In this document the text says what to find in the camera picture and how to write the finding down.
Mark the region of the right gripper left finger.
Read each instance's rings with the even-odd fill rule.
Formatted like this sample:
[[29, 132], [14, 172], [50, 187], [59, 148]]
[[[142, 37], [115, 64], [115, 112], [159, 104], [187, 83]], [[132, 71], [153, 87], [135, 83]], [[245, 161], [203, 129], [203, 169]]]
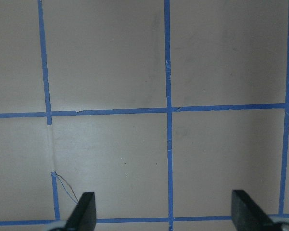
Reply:
[[69, 218], [52, 222], [45, 231], [93, 231], [97, 223], [94, 192], [84, 192]]

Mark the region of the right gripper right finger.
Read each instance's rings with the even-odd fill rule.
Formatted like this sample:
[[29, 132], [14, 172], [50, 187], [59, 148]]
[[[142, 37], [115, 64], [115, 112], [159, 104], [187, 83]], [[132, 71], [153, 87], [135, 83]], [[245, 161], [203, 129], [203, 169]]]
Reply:
[[232, 190], [231, 220], [237, 231], [289, 231], [289, 222], [272, 221], [244, 190]]

